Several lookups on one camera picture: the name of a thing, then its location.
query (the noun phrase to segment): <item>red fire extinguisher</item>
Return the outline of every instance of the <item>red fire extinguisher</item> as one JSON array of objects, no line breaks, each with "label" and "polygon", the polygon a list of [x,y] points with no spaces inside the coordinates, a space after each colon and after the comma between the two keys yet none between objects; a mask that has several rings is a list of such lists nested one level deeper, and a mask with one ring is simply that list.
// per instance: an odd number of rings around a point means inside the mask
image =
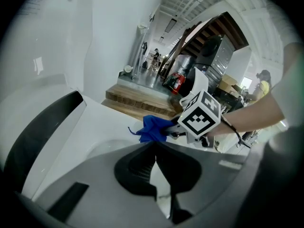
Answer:
[{"label": "red fire extinguisher", "polygon": [[173,94],[177,94],[178,91],[180,90],[180,86],[185,82],[186,80],[186,77],[185,75],[180,75],[178,77],[178,79],[175,81],[175,84],[174,84],[174,87],[173,87],[173,90],[172,90],[172,93]]}]

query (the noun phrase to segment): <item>staircase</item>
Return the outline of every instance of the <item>staircase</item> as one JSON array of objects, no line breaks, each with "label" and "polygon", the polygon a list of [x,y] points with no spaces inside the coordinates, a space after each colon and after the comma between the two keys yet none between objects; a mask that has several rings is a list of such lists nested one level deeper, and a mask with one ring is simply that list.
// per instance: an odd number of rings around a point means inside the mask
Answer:
[{"label": "staircase", "polygon": [[173,107],[174,99],[161,99],[138,90],[114,85],[105,92],[106,99],[102,105],[125,113],[138,120],[143,120],[146,115],[154,115],[170,120],[176,114],[182,112],[180,107]]}]

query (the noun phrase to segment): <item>black and white marker cube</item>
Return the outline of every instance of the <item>black and white marker cube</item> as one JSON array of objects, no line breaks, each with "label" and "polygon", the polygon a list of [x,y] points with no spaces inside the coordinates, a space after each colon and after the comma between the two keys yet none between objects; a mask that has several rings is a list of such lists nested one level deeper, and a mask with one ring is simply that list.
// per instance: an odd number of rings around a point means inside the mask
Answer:
[{"label": "black and white marker cube", "polygon": [[195,138],[199,138],[220,123],[220,104],[202,90],[192,100],[178,119],[178,123]]}]

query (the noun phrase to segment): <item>wooden platform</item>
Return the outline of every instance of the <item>wooden platform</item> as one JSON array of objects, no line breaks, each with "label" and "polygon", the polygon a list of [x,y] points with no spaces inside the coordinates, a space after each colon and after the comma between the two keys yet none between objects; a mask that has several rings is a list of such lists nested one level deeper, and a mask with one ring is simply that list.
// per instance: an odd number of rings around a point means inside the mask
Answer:
[{"label": "wooden platform", "polygon": [[173,107],[170,98],[161,99],[122,85],[114,85],[109,88],[105,97],[103,105],[141,121],[143,116],[149,114],[169,120],[181,112],[180,109]]}]

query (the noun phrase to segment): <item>blue cloth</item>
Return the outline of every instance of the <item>blue cloth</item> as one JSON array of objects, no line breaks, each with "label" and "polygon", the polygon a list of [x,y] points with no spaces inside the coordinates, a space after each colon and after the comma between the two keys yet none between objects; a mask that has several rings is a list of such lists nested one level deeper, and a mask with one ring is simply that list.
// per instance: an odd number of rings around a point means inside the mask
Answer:
[{"label": "blue cloth", "polygon": [[161,134],[161,129],[164,127],[172,127],[174,124],[171,121],[159,118],[157,116],[147,115],[143,117],[143,128],[136,133],[130,132],[134,135],[140,135],[139,141],[149,142],[158,141],[163,142],[167,140],[167,136]]}]

